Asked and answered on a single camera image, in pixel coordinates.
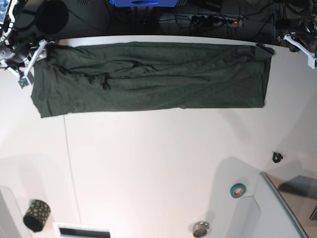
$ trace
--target small black object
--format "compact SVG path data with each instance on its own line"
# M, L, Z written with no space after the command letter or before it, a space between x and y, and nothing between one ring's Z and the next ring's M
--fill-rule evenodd
M204 16L199 17L199 22L204 24L207 21L207 19Z
M278 153L278 152L273 153L273 162L274 163L277 164L277 163L281 162L282 159L283 159L283 156L280 153Z
M23 223L33 232L40 232L43 230L50 213L51 209L45 202L34 200L23 217Z
M198 24L199 23L199 17L196 16L196 15L192 16L192 22Z

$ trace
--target black plastic part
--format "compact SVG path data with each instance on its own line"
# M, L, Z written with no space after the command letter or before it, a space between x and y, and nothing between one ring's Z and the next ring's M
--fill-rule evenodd
M83 231L68 228L59 228L60 234L74 237L110 238L109 232Z
M204 16L199 17L199 22L204 24L206 22L206 18Z
M192 16L192 22L194 22L194 23L199 23L199 17L198 16Z
M277 163L281 162L282 159L283 159L283 156L280 153L276 153L276 152L273 153L273 162L274 163L277 164Z

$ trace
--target black rectangle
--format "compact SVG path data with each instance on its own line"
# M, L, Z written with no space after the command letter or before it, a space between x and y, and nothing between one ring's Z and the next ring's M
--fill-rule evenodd
M110 238L110 232L84 231L68 228L59 228L61 235L74 237Z

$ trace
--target black clip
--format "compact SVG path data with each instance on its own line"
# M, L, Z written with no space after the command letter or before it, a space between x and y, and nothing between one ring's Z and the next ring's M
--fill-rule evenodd
M278 153L278 152L273 153L273 162L274 163L277 164L277 163L281 162L282 159L283 159L283 156L280 153Z

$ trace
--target white table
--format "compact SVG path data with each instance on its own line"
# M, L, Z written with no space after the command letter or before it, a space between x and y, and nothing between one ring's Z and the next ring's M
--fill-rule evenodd
M93 37L61 44L131 41L252 44L178 36ZM229 220L224 221L236 204L227 197L212 200L213 187L226 192L233 180L240 181L252 194L260 170L279 181L296 175L316 178L316 72L307 67L305 55L273 48L263 109L171 109L40 119L29 99L31 88L21 91L13 77L2 73L0 184L14 191L21 210L28 199L43 197L52 205L52 220L116 226L117 238L189 238L191 225L205 219L211 223L210 237L224 237ZM285 155L279 164L271 160L275 150ZM216 180L221 168L230 176ZM45 195L31 189L34 178L22 177L34 170L41 171L35 180ZM300 202L296 215L308 224L316 204ZM304 226L311 237L317 234L316 225ZM51 229L47 233L51 236L45 237L53 237Z

